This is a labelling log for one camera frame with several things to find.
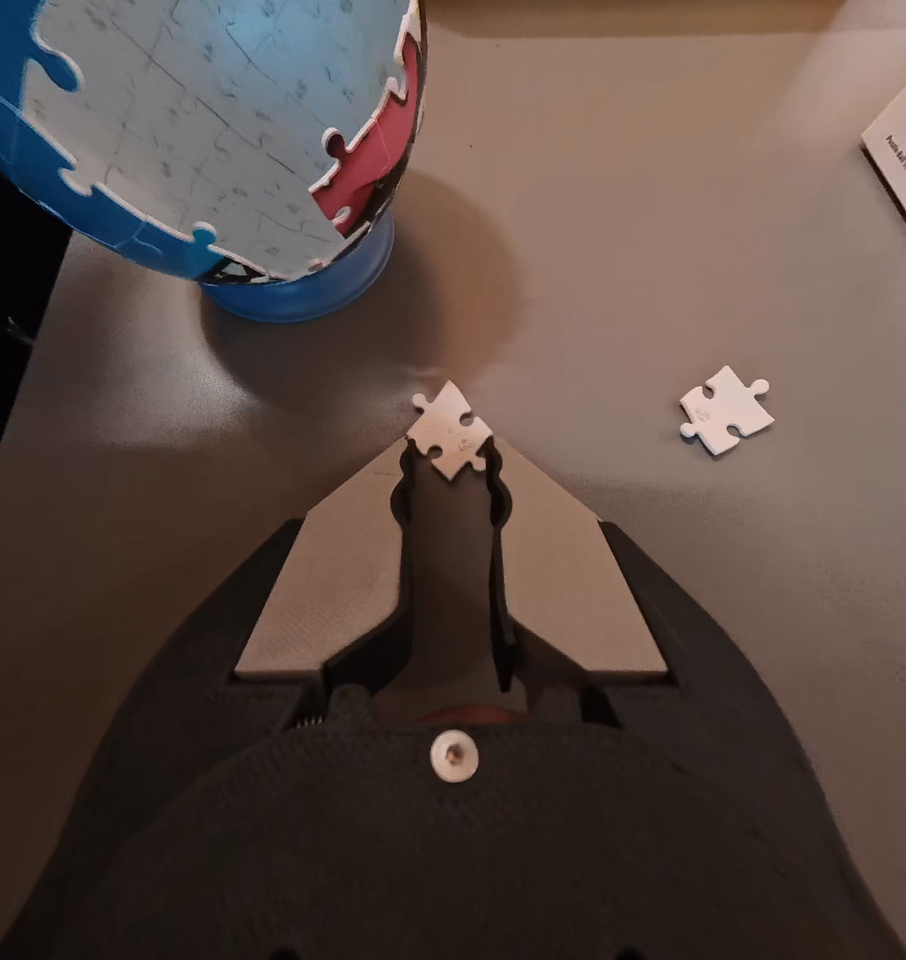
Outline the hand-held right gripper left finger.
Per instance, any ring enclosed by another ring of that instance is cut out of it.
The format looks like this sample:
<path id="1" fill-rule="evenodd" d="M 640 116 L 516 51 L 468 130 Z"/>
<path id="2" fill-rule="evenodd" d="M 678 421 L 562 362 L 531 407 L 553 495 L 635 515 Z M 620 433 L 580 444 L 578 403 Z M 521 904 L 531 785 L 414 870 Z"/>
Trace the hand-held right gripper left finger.
<path id="1" fill-rule="evenodd" d="M 237 678 L 377 693 L 402 672 L 411 655 L 409 453 L 399 439 L 307 513 Z"/>

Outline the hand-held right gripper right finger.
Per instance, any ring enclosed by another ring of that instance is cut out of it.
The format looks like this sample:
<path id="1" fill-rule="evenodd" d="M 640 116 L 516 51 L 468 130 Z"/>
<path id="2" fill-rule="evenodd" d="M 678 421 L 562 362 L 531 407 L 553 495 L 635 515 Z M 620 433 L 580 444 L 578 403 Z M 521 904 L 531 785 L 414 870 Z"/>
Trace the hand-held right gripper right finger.
<path id="1" fill-rule="evenodd" d="M 600 518 L 501 438 L 484 446 L 491 499 L 491 646 L 500 690 L 668 677 Z"/>

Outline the white puzzle piece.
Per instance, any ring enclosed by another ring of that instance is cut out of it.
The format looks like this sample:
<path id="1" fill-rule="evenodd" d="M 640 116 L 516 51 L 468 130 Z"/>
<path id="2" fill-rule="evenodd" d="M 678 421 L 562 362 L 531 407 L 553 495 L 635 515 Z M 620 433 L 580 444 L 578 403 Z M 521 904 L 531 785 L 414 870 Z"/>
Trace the white puzzle piece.
<path id="1" fill-rule="evenodd" d="M 680 426 L 680 435 L 690 441 L 699 439 L 714 457 L 723 456 L 741 439 L 774 424 L 774 417 L 760 402 L 770 389 L 770 382 L 764 378 L 747 385 L 731 366 L 723 366 L 704 386 L 689 390 L 681 398 L 687 421 Z"/>
<path id="2" fill-rule="evenodd" d="M 412 403 L 420 416 L 406 437 L 426 458 L 430 451 L 438 450 L 431 464 L 445 480 L 454 481 L 467 466 L 476 473 L 485 471 L 482 448 L 492 437 L 492 430 L 472 413 L 469 402 L 452 381 L 446 381 L 432 401 L 417 393 Z"/>

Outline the blue puzzle ball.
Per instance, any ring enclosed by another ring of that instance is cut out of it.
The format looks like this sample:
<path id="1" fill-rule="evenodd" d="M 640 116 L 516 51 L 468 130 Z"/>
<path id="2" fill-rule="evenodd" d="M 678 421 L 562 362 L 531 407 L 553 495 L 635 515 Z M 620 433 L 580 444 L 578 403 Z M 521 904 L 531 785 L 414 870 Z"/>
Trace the blue puzzle ball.
<path id="1" fill-rule="evenodd" d="M 152 270 L 299 281 L 387 214 L 426 60 L 416 1 L 0 1 L 0 173 Z"/>

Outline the person's right hand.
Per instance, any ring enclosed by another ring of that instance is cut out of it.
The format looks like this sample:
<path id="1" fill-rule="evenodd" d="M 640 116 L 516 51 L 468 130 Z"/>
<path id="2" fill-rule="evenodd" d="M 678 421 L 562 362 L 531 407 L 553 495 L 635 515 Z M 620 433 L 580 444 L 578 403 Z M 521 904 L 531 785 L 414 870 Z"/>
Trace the person's right hand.
<path id="1" fill-rule="evenodd" d="M 467 726 L 522 724 L 527 718 L 524 712 L 494 704 L 465 703 L 430 711 L 416 722 L 426 726 L 464 729 Z"/>

